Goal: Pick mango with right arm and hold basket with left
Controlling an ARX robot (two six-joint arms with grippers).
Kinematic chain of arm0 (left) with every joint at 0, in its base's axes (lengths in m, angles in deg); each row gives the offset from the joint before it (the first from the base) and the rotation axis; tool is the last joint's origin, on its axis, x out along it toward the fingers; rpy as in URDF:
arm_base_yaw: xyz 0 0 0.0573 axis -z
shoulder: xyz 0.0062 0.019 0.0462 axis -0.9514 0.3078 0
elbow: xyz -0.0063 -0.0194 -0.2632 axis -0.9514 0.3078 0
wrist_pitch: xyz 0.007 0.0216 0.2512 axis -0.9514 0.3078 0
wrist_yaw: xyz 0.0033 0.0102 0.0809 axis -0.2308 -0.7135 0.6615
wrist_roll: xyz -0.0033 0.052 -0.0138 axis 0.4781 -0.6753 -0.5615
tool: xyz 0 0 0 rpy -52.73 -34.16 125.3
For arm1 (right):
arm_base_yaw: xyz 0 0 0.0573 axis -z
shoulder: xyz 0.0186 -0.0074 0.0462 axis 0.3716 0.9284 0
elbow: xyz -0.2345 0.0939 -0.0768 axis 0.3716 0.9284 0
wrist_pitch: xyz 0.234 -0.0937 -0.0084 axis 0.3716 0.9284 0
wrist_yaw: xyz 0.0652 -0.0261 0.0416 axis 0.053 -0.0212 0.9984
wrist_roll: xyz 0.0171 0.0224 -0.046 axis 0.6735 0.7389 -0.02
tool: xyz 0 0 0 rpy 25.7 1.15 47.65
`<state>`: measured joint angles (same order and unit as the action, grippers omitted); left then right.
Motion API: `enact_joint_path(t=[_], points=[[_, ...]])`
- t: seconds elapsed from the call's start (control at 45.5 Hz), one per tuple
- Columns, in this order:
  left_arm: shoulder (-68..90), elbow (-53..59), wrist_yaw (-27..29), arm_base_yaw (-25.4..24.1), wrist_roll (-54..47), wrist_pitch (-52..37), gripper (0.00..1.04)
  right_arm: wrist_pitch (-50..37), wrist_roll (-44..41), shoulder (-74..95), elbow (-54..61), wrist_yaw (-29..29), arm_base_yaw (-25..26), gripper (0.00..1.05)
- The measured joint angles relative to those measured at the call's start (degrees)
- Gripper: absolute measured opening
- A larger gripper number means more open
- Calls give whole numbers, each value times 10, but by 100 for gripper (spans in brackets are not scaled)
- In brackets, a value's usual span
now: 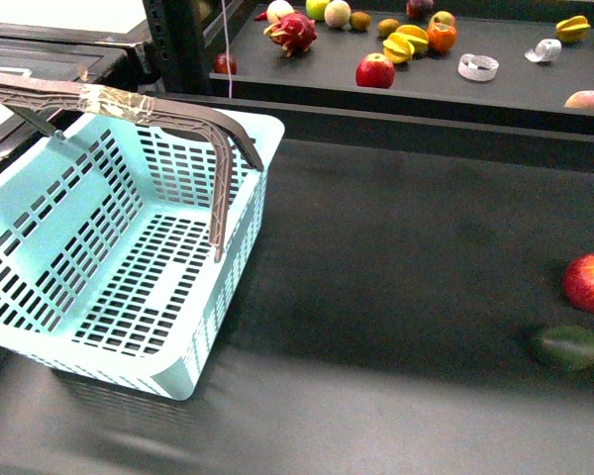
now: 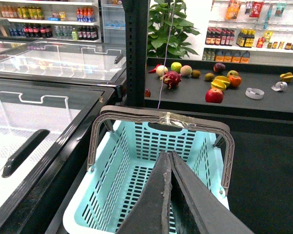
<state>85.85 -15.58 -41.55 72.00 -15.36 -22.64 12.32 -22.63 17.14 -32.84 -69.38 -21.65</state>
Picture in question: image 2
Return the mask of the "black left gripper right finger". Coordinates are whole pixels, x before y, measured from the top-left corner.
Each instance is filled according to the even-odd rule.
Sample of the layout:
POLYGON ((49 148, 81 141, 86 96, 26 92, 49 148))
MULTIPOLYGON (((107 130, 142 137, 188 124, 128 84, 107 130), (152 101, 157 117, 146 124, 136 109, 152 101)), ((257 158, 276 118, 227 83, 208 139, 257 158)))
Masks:
POLYGON ((178 234, 252 234, 173 151, 171 207, 178 234))

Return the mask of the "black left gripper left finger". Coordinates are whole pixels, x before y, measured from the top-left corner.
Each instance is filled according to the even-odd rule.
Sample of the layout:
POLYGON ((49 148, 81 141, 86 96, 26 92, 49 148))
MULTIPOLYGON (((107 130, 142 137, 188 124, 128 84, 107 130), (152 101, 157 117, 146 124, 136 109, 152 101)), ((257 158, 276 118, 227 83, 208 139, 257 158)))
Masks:
POLYGON ((171 162, 161 151, 149 178, 118 234, 168 234, 171 201, 171 162))

